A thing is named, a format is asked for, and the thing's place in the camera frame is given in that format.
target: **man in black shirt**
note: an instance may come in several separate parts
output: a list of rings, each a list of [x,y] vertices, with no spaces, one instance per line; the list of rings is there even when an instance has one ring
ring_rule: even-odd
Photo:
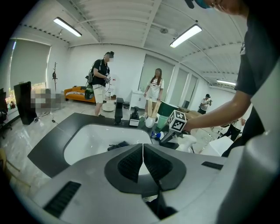
[[[96,60],[93,65],[93,78],[92,87],[95,96],[95,116],[99,115],[100,109],[102,107],[103,101],[105,99],[105,86],[109,83],[110,69],[108,67],[108,62],[114,57],[114,52],[107,52],[103,59]]]
[[[251,97],[266,81],[280,56],[268,36],[267,30],[256,16],[249,11],[245,0],[204,1],[219,11],[240,15],[247,19],[248,31],[240,51],[241,64],[235,86],[235,96],[231,101],[223,104],[216,110],[188,120],[184,128],[185,130],[220,126],[242,117],[251,104]],[[249,139],[263,132],[262,122],[253,107],[243,129],[242,137],[238,138],[222,156],[227,157],[232,148],[245,145]]]

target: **long hair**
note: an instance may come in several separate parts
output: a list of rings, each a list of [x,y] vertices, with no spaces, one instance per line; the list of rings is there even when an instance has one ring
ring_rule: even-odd
[[[159,84],[161,83],[161,75],[162,75],[162,70],[160,68],[157,68],[156,71],[159,71],[160,75],[159,78],[157,79],[157,85],[159,86]],[[156,78],[156,75],[154,75],[154,77],[152,78],[152,80],[150,81],[150,83],[152,83],[154,81],[154,79]]]

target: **black faucet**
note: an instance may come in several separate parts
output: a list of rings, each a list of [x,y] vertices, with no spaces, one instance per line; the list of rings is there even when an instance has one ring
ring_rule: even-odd
[[[121,119],[123,118],[123,98],[117,98],[115,104],[115,124],[121,124]]]

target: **fluorescent light fixture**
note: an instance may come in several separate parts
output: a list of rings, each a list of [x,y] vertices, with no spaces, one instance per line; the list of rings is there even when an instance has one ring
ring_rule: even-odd
[[[195,24],[192,27],[190,27],[189,29],[187,29],[184,33],[182,33],[179,37],[177,37],[176,40],[174,40],[170,44],[170,46],[175,48],[178,45],[182,44],[187,39],[189,39],[190,37],[194,36],[195,34],[201,32],[201,31],[202,31],[202,28],[198,24]]]
[[[14,42],[14,45],[13,45],[13,50],[14,50],[14,48],[16,47],[16,44],[17,44],[17,42],[15,41],[15,42]]]
[[[234,83],[234,82],[228,82],[228,81],[223,81],[223,80],[218,80],[217,79],[217,82],[221,82],[221,83],[225,83],[225,84],[230,84],[230,85],[236,85],[236,83]]]
[[[72,26],[70,26],[68,23],[66,23],[63,19],[56,17],[53,21],[55,23],[57,23],[58,25],[62,26],[63,28],[65,28],[66,30],[70,31],[77,37],[82,36],[82,34],[78,30],[74,29]]]

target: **white pillar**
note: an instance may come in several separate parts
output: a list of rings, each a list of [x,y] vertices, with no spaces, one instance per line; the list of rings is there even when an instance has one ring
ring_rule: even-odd
[[[179,101],[179,106],[180,107],[182,107],[182,105],[185,101],[186,94],[187,94],[187,91],[188,91],[188,88],[189,88],[189,83],[191,82],[191,78],[192,78],[192,74],[189,73],[188,76],[187,76],[187,80],[185,81],[185,86],[184,86],[184,89],[183,89],[183,92],[182,92],[182,96],[181,96],[180,101]]]
[[[175,88],[175,84],[177,81],[179,69],[180,69],[180,63],[175,64],[172,75],[171,75],[170,83],[169,83],[169,86],[167,89],[166,97],[165,97],[166,103],[170,103],[171,96],[172,96],[172,93],[173,93],[173,90]]]

